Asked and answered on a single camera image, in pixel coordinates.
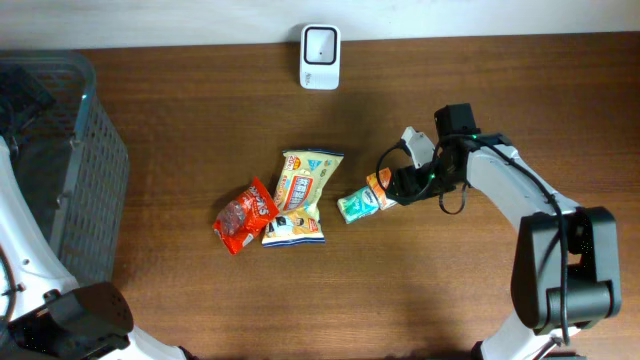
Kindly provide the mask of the yellow snack bag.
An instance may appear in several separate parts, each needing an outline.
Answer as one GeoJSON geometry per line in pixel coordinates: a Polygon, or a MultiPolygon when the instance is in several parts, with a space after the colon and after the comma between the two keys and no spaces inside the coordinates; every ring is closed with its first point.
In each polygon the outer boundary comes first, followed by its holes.
{"type": "Polygon", "coordinates": [[[324,244],[318,202],[343,153],[323,149],[285,150],[273,199],[279,214],[266,226],[265,248],[324,244]]]}

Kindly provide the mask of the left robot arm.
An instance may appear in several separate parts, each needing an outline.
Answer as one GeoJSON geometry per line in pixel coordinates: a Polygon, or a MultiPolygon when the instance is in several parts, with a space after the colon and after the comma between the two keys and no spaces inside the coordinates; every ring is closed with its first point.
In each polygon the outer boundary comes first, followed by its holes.
{"type": "Polygon", "coordinates": [[[179,359],[191,353],[139,327],[110,282],[80,286],[55,256],[19,188],[18,135],[55,100],[20,66],[1,73],[1,356],[179,359]]]}

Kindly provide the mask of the orange small carton box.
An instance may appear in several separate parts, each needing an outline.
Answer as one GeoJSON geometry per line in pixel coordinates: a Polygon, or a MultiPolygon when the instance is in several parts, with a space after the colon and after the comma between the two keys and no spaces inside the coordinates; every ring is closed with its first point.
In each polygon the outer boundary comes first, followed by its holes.
{"type": "Polygon", "coordinates": [[[378,206],[381,210],[387,210],[396,205],[396,202],[386,196],[385,189],[389,186],[391,180],[391,170],[389,168],[381,169],[378,174],[371,173],[366,177],[366,183],[375,195],[378,206]]]}

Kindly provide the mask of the green tissue pack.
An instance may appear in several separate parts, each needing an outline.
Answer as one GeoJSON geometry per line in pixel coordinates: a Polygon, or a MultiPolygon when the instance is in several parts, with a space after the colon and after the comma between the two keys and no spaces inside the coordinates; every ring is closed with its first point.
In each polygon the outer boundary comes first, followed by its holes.
{"type": "Polygon", "coordinates": [[[353,194],[337,201],[339,212],[347,224],[375,214],[379,204],[369,187],[363,187],[353,194]]]}

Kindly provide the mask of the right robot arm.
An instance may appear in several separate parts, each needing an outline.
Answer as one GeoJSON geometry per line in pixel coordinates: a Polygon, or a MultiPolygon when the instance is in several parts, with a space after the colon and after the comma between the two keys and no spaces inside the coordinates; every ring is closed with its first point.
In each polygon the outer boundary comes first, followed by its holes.
{"type": "Polygon", "coordinates": [[[513,311],[473,359],[545,359],[556,347],[622,305],[617,225],[604,207],[562,195],[521,158],[501,133],[484,134],[470,104],[434,114],[438,140],[405,128],[395,148],[411,165],[393,171],[383,190],[408,206],[461,188],[484,194],[517,232],[511,276],[513,311]]]}

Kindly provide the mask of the red snack bag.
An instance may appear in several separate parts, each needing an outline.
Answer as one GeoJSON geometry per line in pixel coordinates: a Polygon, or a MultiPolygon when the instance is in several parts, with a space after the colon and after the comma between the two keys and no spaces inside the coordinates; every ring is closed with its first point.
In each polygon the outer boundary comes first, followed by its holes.
{"type": "Polygon", "coordinates": [[[237,254],[279,214],[274,200],[258,177],[216,216],[214,233],[232,255],[237,254]]]}

